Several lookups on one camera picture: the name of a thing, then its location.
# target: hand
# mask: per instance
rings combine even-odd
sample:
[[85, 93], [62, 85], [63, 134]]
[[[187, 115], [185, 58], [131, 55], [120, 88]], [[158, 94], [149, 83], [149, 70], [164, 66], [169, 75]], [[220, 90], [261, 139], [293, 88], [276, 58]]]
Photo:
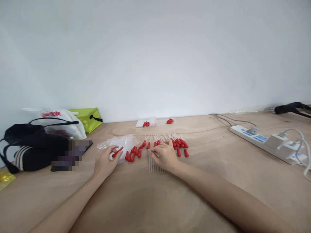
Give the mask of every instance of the hand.
[[172, 140], [168, 140], [168, 144], [161, 142], [160, 145], [152, 148], [150, 151], [153, 161], [155, 161], [158, 166], [169, 172], [179, 163]]
[[93, 176], [100, 177], [103, 181], [110, 176], [113, 170], [116, 168], [118, 160], [122, 155], [123, 151], [117, 153], [116, 157], [113, 160], [110, 160], [109, 155], [111, 153], [117, 152], [119, 146], [109, 146], [104, 150], [100, 150], [98, 156], [95, 160], [95, 168]]

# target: white wall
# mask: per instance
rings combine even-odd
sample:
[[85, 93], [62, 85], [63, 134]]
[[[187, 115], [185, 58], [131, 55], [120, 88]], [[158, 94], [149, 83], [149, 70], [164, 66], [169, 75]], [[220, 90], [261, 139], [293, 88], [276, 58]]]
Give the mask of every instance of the white wall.
[[105, 122], [311, 100], [309, 0], [2, 0], [0, 22], [59, 107]]
[[3, 138], [5, 130], [13, 124], [23, 124], [32, 120], [30, 114], [22, 111], [21, 108], [55, 105], [53, 99], [47, 96], [25, 57], [1, 25], [0, 51], [0, 137]]

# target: yellow bottle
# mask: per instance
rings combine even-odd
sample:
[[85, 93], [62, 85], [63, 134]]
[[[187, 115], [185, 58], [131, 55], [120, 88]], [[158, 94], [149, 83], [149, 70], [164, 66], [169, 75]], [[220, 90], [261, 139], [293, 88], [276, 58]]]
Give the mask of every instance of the yellow bottle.
[[0, 190], [4, 189], [11, 182], [15, 180], [15, 176], [9, 173], [7, 170], [0, 170]]

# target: white cable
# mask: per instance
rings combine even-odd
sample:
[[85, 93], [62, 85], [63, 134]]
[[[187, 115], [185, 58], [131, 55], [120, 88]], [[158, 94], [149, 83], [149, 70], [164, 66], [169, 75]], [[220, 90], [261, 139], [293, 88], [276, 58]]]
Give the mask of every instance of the white cable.
[[[311, 153], [310, 153], [309, 144], [306, 142], [305, 137], [304, 137], [303, 133], [302, 133], [300, 130], [297, 130], [297, 129], [294, 129], [294, 128], [290, 128], [290, 129], [285, 130], [283, 133], [286, 134], [286, 133], [287, 133], [288, 131], [290, 131], [290, 130], [295, 130], [295, 131], [297, 131], [297, 132], [300, 134], [300, 136], [301, 136], [301, 138], [298, 139], [298, 141], [300, 142], [300, 145], [299, 145], [298, 149], [296, 150], [295, 156], [296, 156], [296, 158], [298, 159], [298, 161], [299, 161], [302, 165], [304, 165], [304, 166], [306, 167], [305, 170], [304, 170], [304, 177], [305, 177], [308, 181], [311, 182], [311, 179], [307, 177], [307, 174], [308, 174], [308, 172], [309, 172], [309, 170], [310, 170], [310, 168], [311, 168]], [[298, 152], [299, 152], [300, 148], [302, 147], [302, 143], [305, 144], [306, 149], [307, 149], [308, 164], [305, 164], [304, 162], [302, 162], [302, 161], [299, 159], [299, 157], [298, 157]]]
[[[215, 114], [215, 116], [216, 116], [217, 118], [219, 118], [219, 119], [223, 119], [223, 118], [219, 117], [218, 114]], [[228, 122], [228, 124], [232, 127], [232, 124], [231, 124], [228, 120], [226, 120], [226, 119], [223, 119], [223, 120], [226, 121], [226, 122]]]
[[228, 117], [228, 116], [225, 116], [225, 115], [221, 115], [221, 114], [214, 114], [214, 115], [216, 115], [216, 116], [222, 116], [222, 117], [226, 117], [226, 118], [228, 118], [228, 119], [230, 119], [230, 120], [232, 120], [232, 121], [240, 121], [240, 122], [247, 122], [247, 123], [250, 123], [250, 124], [252, 124], [252, 125], [254, 125], [256, 128], [258, 128], [257, 127], [257, 125], [255, 125], [254, 123], [252, 123], [252, 122], [250, 122], [250, 121], [243, 121], [243, 120], [235, 120], [235, 119], [232, 119], [232, 118], [230, 118], [230, 117]]

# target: power cord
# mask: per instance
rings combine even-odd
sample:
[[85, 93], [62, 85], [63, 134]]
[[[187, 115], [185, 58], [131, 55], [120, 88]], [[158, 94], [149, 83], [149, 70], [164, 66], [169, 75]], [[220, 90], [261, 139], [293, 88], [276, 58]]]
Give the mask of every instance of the power cord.
[[228, 120], [226, 120], [226, 119], [223, 119], [223, 118], [219, 117], [218, 114], [214, 114], [214, 115], [215, 115], [217, 118], [222, 119], [222, 120], [228, 122], [228, 124], [230, 125], [230, 127], [232, 127], [232, 124], [230, 123], [230, 121], [228, 121]]
[[232, 119], [232, 118], [230, 118], [230, 117], [228, 117], [228, 116], [221, 115], [221, 114], [211, 114], [211, 115], [215, 115], [217, 118], [222, 119], [222, 120], [228, 122], [228, 124], [230, 125], [230, 127], [232, 127], [232, 124], [231, 124], [228, 120], [223, 119], [223, 118], [221, 118], [221, 117], [219, 117], [219, 116], [226, 117], [226, 118], [228, 118], [228, 119], [230, 119], [230, 120], [232, 120], [232, 121], [240, 121], [240, 122], [250, 123], [250, 124], [254, 125], [255, 127], [252, 127], [251, 129], [248, 129], [246, 132], [248, 132], [249, 134], [252, 134], [252, 135], [257, 134], [257, 129], [258, 129], [257, 125], [254, 124], [254, 123], [252, 123], [252, 122], [250, 122], [250, 121], [235, 120], [235, 119]]
[[[311, 168], [311, 154], [310, 154], [310, 147], [309, 147], [309, 144], [306, 142], [305, 140], [305, 137], [303, 135], [303, 133], [300, 131], [300, 130], [297, 130], [297, 129], [294, 129], [294, 128], [290, 128], [290, 129], [287, 129], [285, 130], [284, 132], [281, 132], [279, 133], [279, 136], [281, 137], [284, 137], [285, 135], [287, 135], [287, 132], [290, 131], [290, 130], [295, 130], [297, 131], [299, 134], [300, 134], [300, 138], [297, 140], [300, 144], [299, 144], [299, 147], [298, 149], [296, 150], [296, 153], [295, 153], [295, 156], [297, 158], [297, 160], [301, 163], [301, 165], [305, 166], [305, 170], [304, 170], [304, 177], [311, 182], [311, 179], [307, 177], [307, 174]], [[299, 150], [301, 149], [302, 147], [302, 143], [305, 144], [306, 146], [306, 149], [307, 149], [307, 154], [308, 154], [308, 164], [305, 164], [304, 162], [302, 162], [299, 157], [298, 157], [298, 152]]]

